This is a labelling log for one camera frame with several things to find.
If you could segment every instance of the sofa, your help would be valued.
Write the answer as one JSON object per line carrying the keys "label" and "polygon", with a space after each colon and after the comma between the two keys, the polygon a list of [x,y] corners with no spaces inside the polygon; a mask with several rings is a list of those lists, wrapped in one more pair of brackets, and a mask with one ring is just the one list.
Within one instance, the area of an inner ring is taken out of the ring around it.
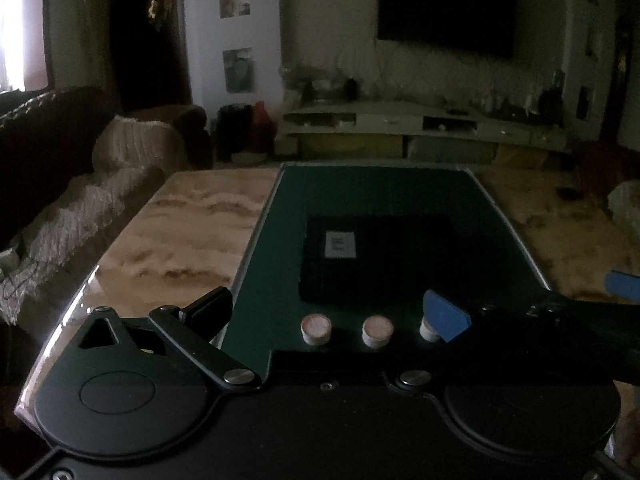
{"label": "sofa", "polygon": [[164,181],[210,167],[202,108],[116,111],[100,89],[68,88],[0,117],[0,251],[15,260],[0,260],[0,317],[37,342]]}

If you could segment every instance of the white bottle cap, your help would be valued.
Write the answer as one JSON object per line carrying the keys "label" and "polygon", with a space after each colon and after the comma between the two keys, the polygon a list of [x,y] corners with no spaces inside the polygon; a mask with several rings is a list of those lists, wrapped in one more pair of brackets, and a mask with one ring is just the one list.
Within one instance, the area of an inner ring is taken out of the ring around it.
{"label": "white bottle cap", "polygon": [[362,340],[369,348],[382,348],[394,332],[393,323],[383,316],[367,317],[362,324]]}
{"label": "white bottle cap", "polygon": [[300,323],[302,339],[311,346],[320,346],[331,339],[331,320],[324,314],[309,314]]}
{"label": "white bottle cap", "polygon": [[435,331],[434,327],[431,326],[424,318],[422,318],[422,322],[420,323],[420,335],[425,341],[428,341],[429,343],[435,343],[440,340],[440,335]]}

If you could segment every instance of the table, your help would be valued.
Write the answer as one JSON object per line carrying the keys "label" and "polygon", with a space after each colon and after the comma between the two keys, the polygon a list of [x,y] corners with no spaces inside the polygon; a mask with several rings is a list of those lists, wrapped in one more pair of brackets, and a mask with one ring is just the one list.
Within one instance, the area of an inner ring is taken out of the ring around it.
{"label": "table", "polygon": [[[108,304],[121,317],[141,317],[156,306],[186,306],[217,286],[229,286],[278,174],[278,168],[174,174],[72,301],[34,364],[17,415],[36,429],[33,394],[87,309]],[[606,273],[640,271],[640,250],[604,211],[590,200],[557,197],[556,187],[570,186],[572,174],[492,167],[476,174],[559,292],[578,300],[613,301],[604,291]],[[634,405],[633,391],[618,387],[626,413]]]}

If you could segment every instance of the white wall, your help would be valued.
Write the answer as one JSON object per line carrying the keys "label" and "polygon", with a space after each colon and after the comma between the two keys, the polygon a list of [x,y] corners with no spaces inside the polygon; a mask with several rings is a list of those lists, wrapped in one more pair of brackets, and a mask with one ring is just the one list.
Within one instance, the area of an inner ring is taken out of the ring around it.
{"label": "white wall", "polygon": [[618,131],[618,143],[640,152],[640,18],[634,27],[634,46],[626,88],[625,108]]}
{"label": "white wall", "polygon": [[[220,18],[220,0],[184,0],[187,55],[193,102],[202,106],[209,119],[232,103],[265,101],[273,112],[282,102],[279,69],[279,0],[251,0],[251,15]],[[226,92],[222,53],[251,48],[255,91]]]}
{"label": "white wall", "polygon": [[[611,83],[616,0],[599,0],[597,6],[590,4],[588,0],[566,2],[566,37],[562,62],[566,73],[563,96],[565,123],[571,136],[581,140],[596,140],[600,136]],[[594,27],[602,38],[597,59],[585,56],[589,27]],[[585,121],[575,117],[582,86],[593,89],[591,113]]]}
{"label": "white wall", "polygon": [[56,88],[89,84],[81,43],[82,0],[49,0],[51,62]]}
{"label": "white wall", "polygon": [[564,0],[518,0],[513,60],[437,46],[377,41],[377,0],[282,0],[286,64],[339,68],[365,82],[382,81],[396,97],[465,101],[496,88],[523,104],[533,83],[548,88],[562,65]]}

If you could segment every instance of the wall-mounted tv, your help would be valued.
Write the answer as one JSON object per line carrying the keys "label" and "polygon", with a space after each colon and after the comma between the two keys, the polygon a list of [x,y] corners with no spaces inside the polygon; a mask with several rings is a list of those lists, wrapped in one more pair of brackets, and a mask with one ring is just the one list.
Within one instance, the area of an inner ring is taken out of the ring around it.
{"label": "wall-mounted tv", "polygon": [[513,56],[516,0],[378,0],[378,39]]}

